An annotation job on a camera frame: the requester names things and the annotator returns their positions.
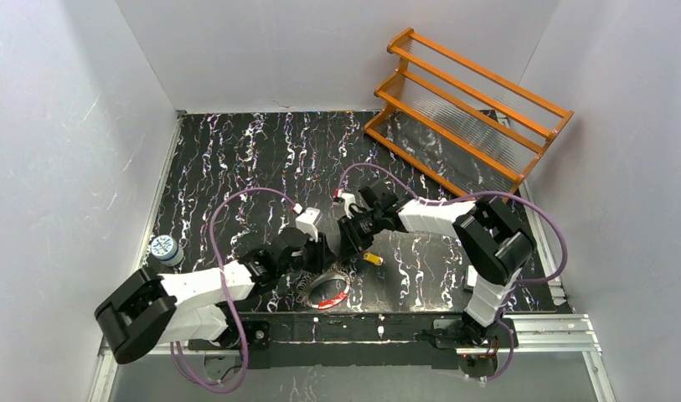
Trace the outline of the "white red keyring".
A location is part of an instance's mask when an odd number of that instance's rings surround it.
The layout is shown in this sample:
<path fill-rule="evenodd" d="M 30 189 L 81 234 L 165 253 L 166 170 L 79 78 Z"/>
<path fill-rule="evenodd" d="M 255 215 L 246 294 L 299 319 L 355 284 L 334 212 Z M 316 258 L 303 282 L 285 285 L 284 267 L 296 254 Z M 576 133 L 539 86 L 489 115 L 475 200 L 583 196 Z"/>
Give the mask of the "white red keyring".
<path fill-rule="evenodd" d="M 296 302 L 303 307 L 324 311 L 343 302 L 349 294 L 349 273 L 333 267 L 316 274 L 304 274 L 297 282 Z"/>

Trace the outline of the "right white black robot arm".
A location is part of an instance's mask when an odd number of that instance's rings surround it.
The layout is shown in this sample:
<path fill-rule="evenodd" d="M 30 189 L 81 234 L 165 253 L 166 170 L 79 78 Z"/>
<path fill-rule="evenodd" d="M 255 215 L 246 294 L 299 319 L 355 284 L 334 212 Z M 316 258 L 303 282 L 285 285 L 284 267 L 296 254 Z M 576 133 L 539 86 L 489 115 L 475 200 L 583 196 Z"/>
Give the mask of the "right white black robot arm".
<path fill-rule="evenodd" d="M 366 251 L 384 230 L 433 234 L 457 240 L 477 272 L 477 282 L 462 314 L 465 325 L 488 329 L 498 318 L 508 293 L 534 252 L 534 237 L 513 215 L 500 195 L 488 193 L 455 203 L 399 198 L 381 182 L 360 189 L 364 201 L 336 190 L 335 203 L 344 208 L 338 218 L 340 260 Z"/>

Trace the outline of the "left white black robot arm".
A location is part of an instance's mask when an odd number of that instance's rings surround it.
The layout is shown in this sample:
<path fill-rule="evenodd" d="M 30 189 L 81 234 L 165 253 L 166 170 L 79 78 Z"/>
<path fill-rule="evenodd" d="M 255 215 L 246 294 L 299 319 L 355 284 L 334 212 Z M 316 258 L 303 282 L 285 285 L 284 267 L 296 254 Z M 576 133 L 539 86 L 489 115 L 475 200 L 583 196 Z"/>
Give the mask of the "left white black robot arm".
<path fill-rule="evenodd" d="M 96 308 L 94 317 L 114 359 L 132 363 L 159 344 L 220 341 L 236 326 L 231 303 L 274 289 L 290 272 L 321 273 L 337 259 L 324 233 L 312 237 L 287 228 L 221 267 L 186 274 L 143 267 Z"/>

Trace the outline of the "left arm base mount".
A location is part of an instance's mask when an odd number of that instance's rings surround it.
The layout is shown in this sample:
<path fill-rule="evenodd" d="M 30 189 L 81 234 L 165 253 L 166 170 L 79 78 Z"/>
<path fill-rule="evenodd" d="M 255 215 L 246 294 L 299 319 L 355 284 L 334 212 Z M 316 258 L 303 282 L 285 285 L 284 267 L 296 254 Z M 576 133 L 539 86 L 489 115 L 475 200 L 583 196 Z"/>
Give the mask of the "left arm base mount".
<path fill-rule="evenodd" d="M 268 321 L 263 320 L 242 320 L 242 328 L 245 333 L 245 344 L 251 350 L 265 350 L 271 343 L 271 326 Z M 209 342 L 214 348 L 220 350 L 242 349 L 242 339 L 240 330 L 233 321 L 229 322 L 228 327 L 214 340 Z"/>

